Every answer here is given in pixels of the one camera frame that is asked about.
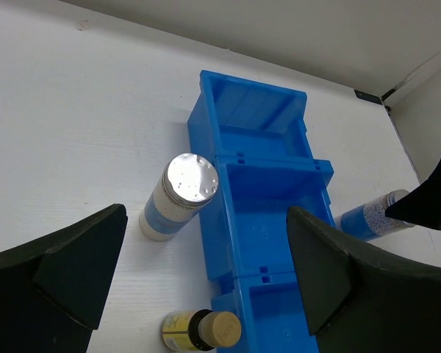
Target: small glass bottle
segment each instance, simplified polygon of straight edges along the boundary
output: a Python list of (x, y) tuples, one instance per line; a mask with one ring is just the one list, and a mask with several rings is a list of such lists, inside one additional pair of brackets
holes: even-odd
[(413, 227), (410, 224), (385, 216), (385, 210), (407, 196), (407, 190), (395, 190), (362, 204), (335, 218), (336, 228), (344, 233), (368, 241), (384, 235)]
[(177, 311), (168, 315), (162, 324), (163, 342), (174, 352), (229, 348), (241, 335), (240, 320), (227, 311)]

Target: white wall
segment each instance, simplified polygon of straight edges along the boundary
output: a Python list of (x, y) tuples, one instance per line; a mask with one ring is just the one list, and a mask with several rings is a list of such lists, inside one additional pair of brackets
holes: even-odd
[(441, 158), (441, 71), (398, 102), (392, 118), (420, 180)]
[(66, 1), (378, 96), (441, 51), (441, 0)]

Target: cylindrical container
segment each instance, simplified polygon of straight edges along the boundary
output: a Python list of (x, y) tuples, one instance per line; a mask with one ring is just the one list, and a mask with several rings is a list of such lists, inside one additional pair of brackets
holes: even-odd
[(229, 348), (239, 341), (241, 335), (240, 320), (227, 311), (177, 311), (162, 323), (163, 342), (174, 352)]
[(215, 195), (215, 168), (197, 154), (173, 158), (139, 217), (142, 232), (152, 240), (171, 239)]
[(410, 224), (385, 216), (385, 210), (409, 194), (406, 190), (396, 190), (367, 204), (343, 213), (335, 218), (336, 227), (364, 241), (413, 227)]

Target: black bracket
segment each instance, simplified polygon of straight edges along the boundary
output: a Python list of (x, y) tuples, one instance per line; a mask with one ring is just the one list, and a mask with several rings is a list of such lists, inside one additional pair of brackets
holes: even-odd
[(441, 352), (441, 268), (366, 243), (300, 207), (287, 236), (320, 353)]
[(386, 217), (441, 230), (441, 160), (422, 185), (385, 210)]
[(114, 204), (0, 253), (0, 353), (87, 351), (126, 224), (126, 208)]

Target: yellow label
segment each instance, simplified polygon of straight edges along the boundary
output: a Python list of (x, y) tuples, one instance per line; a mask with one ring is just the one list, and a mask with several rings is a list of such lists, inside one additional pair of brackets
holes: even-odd
[(169, 349), (175, 352), (198, 351), (187, 333), (164, 333), (163, 341)]
[(172, 351), (197, 351), (188, 335), (188, 327), (194, 314), (196, 311), (178, 311), (171, 313), (163, 321), (163, 341)]

